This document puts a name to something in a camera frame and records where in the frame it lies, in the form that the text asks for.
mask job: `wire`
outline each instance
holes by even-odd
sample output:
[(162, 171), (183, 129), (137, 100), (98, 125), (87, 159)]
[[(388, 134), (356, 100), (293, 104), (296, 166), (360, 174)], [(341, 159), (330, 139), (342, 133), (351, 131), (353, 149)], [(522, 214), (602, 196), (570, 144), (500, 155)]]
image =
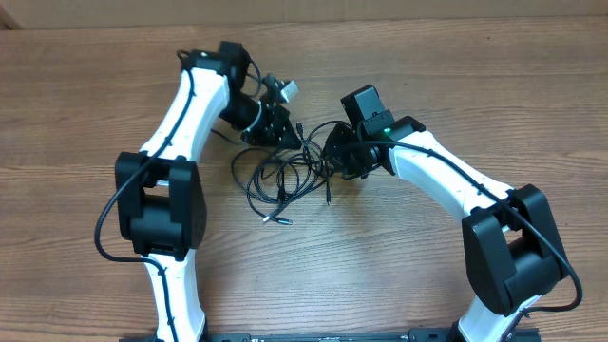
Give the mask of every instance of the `wire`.
[(357, 133), (357, 139), (362, 142), (363, 138), (361, 137), (361, 124), (363, 123), (363, 120), (361, 120), (358, 124), (357, 124), (357, 129), (356, 129), (356, 133)]
[(262, 89), (262, 74), (261, 72), (259, 72), (259, 67), (257, 67), (256, 62), (251, 58), (251, 56), (247, 55), (249, 58), (249, 62), (251, 62), (251, 64), (254, 66), (254, 69), (256, 70), (256, 76), (250, 74), (249, 72), (247, 72), (247, 76), (251, 77), (252, 79), (257, 81), (257, 90), (256, 93), (254, 95), (248, 95), (250, 98), (255, 98), (258, 94), (259, 91)]
[[(182, 61), (182, 65), (183, 65), (183, 57), (182, 54), (187, 54), (187, 52), (185, 51), (178, 51), (178, 57), (180, 58), (180, 60)], [(194, 93), (194, 78), (192, 76), (192, 72), (189, 69), (185, 69), (185, 71), (188, 74), (188, 79), (190, 81), (190, 91), (188, 92), (188, 99), (186, 100), (186, 104), (183, 107), (183, 110), (181, 111), (180, 116), (178, 117), (178, 120), (175, 122), (175, 125), (173, 126), (173, 128), (171, 128), (171, 131), (169, 132), (169, 134), (166, 136), (166, 138), (164, 138), (164, 142), (162, 143), (161, 147), (152, 155), (150, 156), (147, 161), (145, 161), (132, 175), (131, 177), (129, 177), (124, 184), (118, 189), (116, 190), (116, 192), (114, 193), (114, 195), (110, 198), (110, 200), (107, 202), (107, 204), (104, 207), (104, 210), (102, 211), (102, 213), (99, 215), (99, 218), (97, 219), (97, 224), (95, 224), (95, 236), (94, 236), (94, 240), (95, 240), (95, 247), (97, 248), (97, 251), (102, 255), (102, 257), (105, 257), (106, 259), (110, 260), (110, 261), (114, 261), (114, 262), (142, 262), (142, 263), (147, 263), (150, 264), (154, 267), (156, 267), (159, 270), (159, 276), (161, 276), (161, 282), (162, 282), (162, 293), (164, 296), (164, 307), (166, 309), (167, 312), (167, 324), (169, 325), (169, 327), (171, 328), (171, 333), (173, 334), (173, 340), (175, 342), (178, 342), (178, 332), (176, 331), (176, 327), (175, 327), (175, 323), (174, 323), (174, 317), (171, 314), (171, 305), (169, 302), (169, 287), (167, 285), (167, 278), (166, 278), (166, 273), (165, 270), (163, 269), (162, 265), (160, 265), (160, 263), (154, 259), (151, 258), (144, 258), (144, 257), (123, 257), (123, 256), (113, 256), (110, 253), (106, 252), (104, 247), (102, 246), (101, 243), (101, 233), (102, 233), (102, 226), (104, 225), (104, 221), (105, 218), (107, 217), (107, 215), (110, 212), (110, 209), (112, 208), (112, 206), (114, 206), (114, 204), (116, 203), (116, 201), (118, 200), (118, 198), (121, 196), (121, 194), (124, 192), (124, 189), (133, 181), (137, 180), (139, 178), (139, 176), (145, 172), (147, 170), (147, 168), (150, 166), (150, 164), (159, 157), (159, 155), (162, 153), (162, 151), (164, 151), (164, 149), (169, 146), (171, 144), (171, 139), (173, 139), (173, 136), (175, 135), (175, 133), (177, 132), (178, 128), (180, 127), (181, 122), (183, 121), (183, 118), (186, 114), (186, 112), (188, 111), (188, 108), (190, 107), (190, 103), (192, 102), (192, 98), (194, 96), (196, 96), (196, 94)]]
[[(323, 149), (318, 143), (313, 141), (314, 134), (319, 129), (329, 124), (345, 124), (347, 127), (351, 127), (349, 124), (342, 121), (329, 121), (317, 126), (311, 131), (308, 137), (305, 138), (302, 124), (297, 123), (297, 133), (302, 141), (301, 151), (294, 152), (281, 148), (268, 150), (260, 147), (252, 147), (240, 151), (233, 158), (230, 165), (233, 179), (247, 195), (247, 201), (251, 209), (261, 216), (264, 222), (273, 221), (280, 224), (293, 224), (290, 219), (279, 218), (278, 215), (291, 203), (312, 193), (314, 190), (323, 186), (323, 184), (327, 186), (327, 203), (329, 204), (331, 202), (329, 182), (330, 178), (333, 176), (333, 168), (331, 168), (329, 163), (321, 157)], [(244, 155), (252, 152), (264, 153), (267, 157), (261, 160), (252, 176), (246, 183), (243, 183), (237, 176), (237, 162)], [(287, 172), (295, 175), (294, 190), (291, 192), (286, 189), (285, 177)], [(270, 196), (262, 188), (262, 183), (270, 177), (274, 177), (276, 187), (278, 188), (275, 196)], [(256, 208), (252, 200), (274, 204), (276, 205), (276, 209), (270, 214), (264, 214)]]
[(221, 132), (219, 132), (219, 131), (217, 131), (217, 130), (215, 130), (213, 128), (211, 128), (211, 133), (216, 134), (217, 136), (219, 136), (220, 138), (224, 139), (225, 141), (227, 141), (230, 144), (233, 144), (233, 145), (236, 145), (236, 146), (241, 145), (241, 143), (233, 141), (232, 139), (226, 137), (226, 135), (224, 135), (223, 133), (221, 133)]
[(508, 203), (506, 203), (504, 200), (502, 200), (499, 197), (497, 197), (496, 195), (492, 194), (489, 190), (487, 190), (485, 188), (485, 186), (483, 184), (480, 184), (476, 180), (474, 180), (471, 176), (469, 176), (467, 174), (467, 172), (465, 172), (465, 170), (463, 170), (462, 168), (460, 168), (456, 163), (454, 163), (453, 161), (451, 161), (447, 157), (445, 157), (445, 156), (443, 156), (443, 155), (441, 155), (441, 154), (433, 151), (432, 149), (428, 149), (428, 148), (412, 145), (412, 144), (409, 144), (409, 143), (402, 143), (402, 142), (375, 142), (375, 141), (356, 142), (356, 143), (351, 143), (351, 144), (348, 144), (348, 145), (344, 145), (341, 148), (339, 148), (339, 150), (346, 150), (346, 149), (349, 149), (349, 148), (356, 147), (358, 145), (374, 145), (374, 146), (376, 146), (376, 145), (389, 145), (389, 146), (404, 147), (404, 148), (407, 148), (407, 149), (411, 149), (411, 150), (415, 150), (415, 151), (418, 151), (418, 152), (422, 152), (422, 153), (428, 154), (431, 157), (434, 157), (434, 158), (442, 161), (447, 166), (449, 166), (451, 169), (453, 169), (454, 171), (456, 171), (459, 175), (461, 175), (465, 180), (467, 180), (469, 183), (471, 183), (471, 185), (473, 185), (475, 188), (477, 188), (477, 190), (479, 190), (481, 193), (483, 193), (484, 195), (488, 196), (490, 199), (494, 200), (500, 206), (502, 206), (502, 208), (509, 215), (511, 215), (521, 225), (523, 225), (523, 228), (525, 228), (528, 231), (528, 233), (531, 233), (535, 238), (537, 238), (538, 240), (540, 240), (551, 251), (551, 254), (553, 255), (553, 257), (558, 260), (558, 262), (563, 266), (563, 268), (566, 269), (566, 272), (572, 277), (572, 281), (574, 283), (575, 290), (576, 290), (576, 297), (575, 297), (575, 299), (570, 304), (562, 305), (562, 306), (555, 306), (555, 307), (547, 307), (547, 306), (529, 307), (529, 308), (525, 308), (525, 309), (521, 310), (518, 313), (518, 315), (515, 317), (515, 319), (511, 323), (511, 325), (509, 326), (509, 329), (507, 329), (506, 332), (503, 334), (502, 340), (505, 340), (508, 337), (508, 335), (513, 331), (513, 329), (515, 329), (515, 327), (520, 322), (520, 320), (522, 319), (522, 317), (528, 316), (530, 313), (533, 313), (533, 312), (548, 312), (548, 313), (566, 312), (566, 311), (570, 311), (570, 310), (573, 310), (573, 309), (577, 308), (578, 305), (582, 302), (583, 291), (582, 291), (582, 284), (580, 283), (579, 276), (574, 271), (574, 268), (572, 267), (572, 265), (570, 265), (570, 263), (558, 252), (558, 250), (555, 248), (555, 246), (551, 242), (549, 242), (520, 213), (518, 213), (515, 209), (513, 209), (510, 205), (508, 205)]

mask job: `robotic arm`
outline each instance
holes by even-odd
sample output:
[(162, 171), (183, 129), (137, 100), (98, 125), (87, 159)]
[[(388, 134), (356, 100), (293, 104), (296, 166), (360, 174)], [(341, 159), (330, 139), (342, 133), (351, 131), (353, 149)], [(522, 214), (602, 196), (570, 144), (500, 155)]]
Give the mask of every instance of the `robotic arm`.
[[(159, 327), (155, 336), (142, 341), (171, 342), (174, 337), (200, 341), (205, 337), (195, 257), (205, 230), (206, 207), (197, 162), (215, 119), (220, 117), (241, 130), (241, 138), (251, 145), (294, 149), (301, 145), (289, 111), (281, 106), (297, 93), (294, 81), (285, 83), (272, 74), (256, 79), (268, 89), (256, 102), (240, 91), (251, 62), (241, 44), (222, 42), (217, 53), (193, 50), (179, 56), (180, 88), (167, 115), (140, 153), (123, 152), (115, 167), (120, 189), (150, 162), (118, 199), (121, 234), (132, 241), (136, 253), (164, 269), (161, 275), (155, 264), (145, 264)], [(168, 186), (169, 197), (145, 194), (144, 188), (156, 185)]]
[[(524, 310), (569, 275), (567, 261), (559, 262), (546, 243), (522, 229), (504, 209), (517, 211), (566, 260), (544, 194), (533, 185), (514, 190), (481, 174), (411, 117), (395, 121), (371, 85), (341, 102), (355, 129), (337, 124), (324, 154), (342, 170), (343, 178), (367, 175), (381, 165), (420, 187), (462, 222), (466, 274), (476, 297), (446, 340), (495, 342), (514, 337), (511, 331)], [(504, 232), (520, 229), (522, 237), (507, 244)]]

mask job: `black bracket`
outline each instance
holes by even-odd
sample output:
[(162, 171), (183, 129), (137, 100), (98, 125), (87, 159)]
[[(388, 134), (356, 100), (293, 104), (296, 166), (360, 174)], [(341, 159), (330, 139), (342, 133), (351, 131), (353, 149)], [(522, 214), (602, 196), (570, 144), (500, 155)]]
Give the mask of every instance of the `black bracket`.
[[(116, 160), (116, 188), (120, 188), (148, 160), (143, 153), (123, 152)], [(144, 188), (168, 181), (169, 197), (147, 195)], [(135, 253), (170, 255), (181, 261), (189, 249), (199, 247), (205, 231), (205, 206), (197, 164), (177, 157), (155, 159), (132, 181), (118, 199), (121, 235), (133, 243)]]
[[(558, 228), (546, 196), (528, 184), (509, 192), (506, 199), (566, 258)], [(533, 295), (546, 295), (568, 273), (535, 236), (522, 236), (507, 244), (502, 228), (521, 224), (498, 203), (475, 208), (463, 218), (466, 275), (475, 294), (494, 314), (508, 316)]]
[(261, 114), (251, 129), (241, 133), (241, 139), (251, 146), (271, 146), (298, 150), (302, 141), (289, 120), (290, 112), (282, 105), (266, 105), (262, 99)]

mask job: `black joint housing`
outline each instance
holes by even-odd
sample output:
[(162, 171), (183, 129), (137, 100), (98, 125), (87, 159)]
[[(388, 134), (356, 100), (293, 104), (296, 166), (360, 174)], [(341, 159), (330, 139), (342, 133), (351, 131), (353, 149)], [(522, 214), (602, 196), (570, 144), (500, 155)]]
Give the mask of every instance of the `black joint housing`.
[[(116, 188), (120, 188), (148, 160), (143, 153), (123, 152), (116, 160)], [(169, 197), (147, 195), (157, 181), (168, 181)], [(147, 172), (127, 185), (118, 199), (123, 238), (135, 253), (164, 254), (181, 261), (202, 242), (207, 220), (199, 170), (193, 161), (155, 159)]]
[(343, 97), (340, 102), (351, 121), (353, 132), (343, 124), (337, 124), (325, 141), (324, 154), (332, 156), (330, 161), (342, 173), (364, 174), (379, 163), (391, 175), (389, 150), (391, 145), (361, 145), (339, 153), (345, 144), (364, 141), (399, 142), (414, 132), (423, 132), (425, 126), (410, 116), (395, 121), (389, 109), (385, 109), (378, 91), (373, 85), (366, 85)]
[(182, 67), (214, 70), (218, 75), (228, 77), (231, 92), (238, 92), (245, 84), (249, 63), (249, 53), (242, 44), (220, 42), (217, 52), (197, 49), (190, 51)]
[[(509, 205), (529, 221), (566, 259), (558, 228), (546, 196), (534, 185), (513, 190)], [(463, 218), (466, 275), (475, 294), (494, 314), (508, 316), (534, 295), (546, 295), (567, 271), (534, 235), (507, 244), (503, 227), (521, 229), (520, 223), (497, 203), (475, 208)]]

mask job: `wood grain surface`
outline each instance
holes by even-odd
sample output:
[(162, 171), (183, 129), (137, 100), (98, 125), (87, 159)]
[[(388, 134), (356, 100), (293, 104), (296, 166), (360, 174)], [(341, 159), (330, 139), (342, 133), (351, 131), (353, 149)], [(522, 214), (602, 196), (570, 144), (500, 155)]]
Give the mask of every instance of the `wood grain surface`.
[(607, 13), (606, 0), (0, 0), (0, 21), (12, 29), (555, 17)]
[[(93, 224), (116, 157), (137, 151), (173, 100), (175, 50), (219, 40), (297, 80), (288, 107), (306, 131), (346, 119), (339, 99), (373, 84), (396, 117), (414, 116), (473, 167), (537, 185), (585, 298), (522, 326), (547, 341), (606, 340), (606, 17), (0, 32), (0, 340), (155, 331), (143, 266), (101, 258)], [(336, 180), (331, 206), (324, 191), (290, 206), (293, 226), (262, 225), (230, 176), (241, 148), (210, 136), (199, 166), (209, 211), (199, 297), (213, 333), (402, 332), (464, 313), (460, 223), (426, 194), (377, 171)], [(132, 255), (116, 212), (103, 243)], [(541, 303), (573, 295), (563, 281)]]

